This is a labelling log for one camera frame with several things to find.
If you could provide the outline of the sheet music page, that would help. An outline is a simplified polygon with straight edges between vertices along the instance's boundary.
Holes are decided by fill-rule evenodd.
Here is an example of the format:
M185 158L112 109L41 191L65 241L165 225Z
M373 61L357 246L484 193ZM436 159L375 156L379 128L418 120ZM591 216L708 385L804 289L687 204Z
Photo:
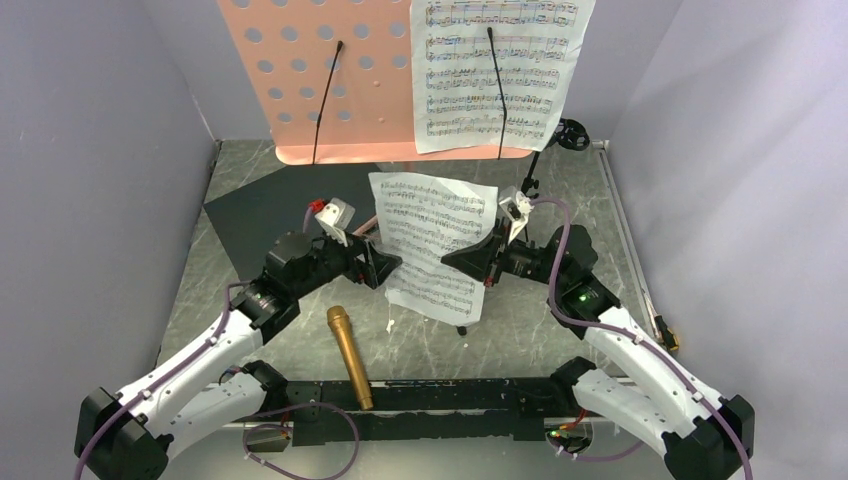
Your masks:
M592 1L414 1L414 141L420 154L542 150L559 125Z
M442 258L491 233L498 189L411 172L375 172L369 182L381 250L402 259L385 283L388 302L456 327L478 322L483 283Z

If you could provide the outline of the gold microphone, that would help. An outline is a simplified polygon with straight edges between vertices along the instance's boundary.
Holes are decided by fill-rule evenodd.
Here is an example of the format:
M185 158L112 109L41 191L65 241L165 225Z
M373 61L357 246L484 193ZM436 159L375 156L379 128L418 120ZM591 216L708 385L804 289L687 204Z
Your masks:
M327 310L327 324L336 339L360 409L372 410L374 408L373 394L355 342L349 314L342 306L330 307Z

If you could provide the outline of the black microphone stand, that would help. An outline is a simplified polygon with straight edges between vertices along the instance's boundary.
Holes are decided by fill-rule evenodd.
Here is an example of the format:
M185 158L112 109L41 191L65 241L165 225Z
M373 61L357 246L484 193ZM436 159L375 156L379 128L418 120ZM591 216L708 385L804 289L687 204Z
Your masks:
M550 197L563 201L572 222L588 229L596 226L597 162L586 134L573 131L565 120L549 145L533 155L521 192L529 199Z

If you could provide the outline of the pink music stand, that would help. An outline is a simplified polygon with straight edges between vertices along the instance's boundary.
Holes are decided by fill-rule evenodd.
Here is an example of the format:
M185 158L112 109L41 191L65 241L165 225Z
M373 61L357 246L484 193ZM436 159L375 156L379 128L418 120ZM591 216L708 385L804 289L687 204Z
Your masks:
M412 2L221 3L283 163L500 160L542 151L484 146L417 152Z

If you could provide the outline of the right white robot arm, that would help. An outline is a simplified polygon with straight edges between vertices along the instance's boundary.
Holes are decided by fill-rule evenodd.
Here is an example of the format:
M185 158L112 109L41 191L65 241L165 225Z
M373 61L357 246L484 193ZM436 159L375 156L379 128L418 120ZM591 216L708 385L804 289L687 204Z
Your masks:
M729 397L697 379L646 332L594 275L598 255L587 230L555 231L539 247L509 240L503 227L477 245L442 257L486 285L502 274L555 285L557 320L618 365L632 381L621 384L592 361L575 357L550 376L557 411L599 414L651 448L675 479L752 476L755 412L742 396Z

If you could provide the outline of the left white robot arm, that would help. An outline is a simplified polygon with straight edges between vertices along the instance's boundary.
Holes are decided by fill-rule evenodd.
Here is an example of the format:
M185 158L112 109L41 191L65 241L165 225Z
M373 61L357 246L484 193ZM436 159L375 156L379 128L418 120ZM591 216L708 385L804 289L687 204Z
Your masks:
M257 415L279 417L290 405L288 382L260 361L214 386L226 368L281 333L300 313L299 301L343 276L371 289L402 263L361 237L324 233L279 237L261 273L223 290L218 319L171 359L115 393L92 391L77 424L74 478L157 479L169 461L221 425Z

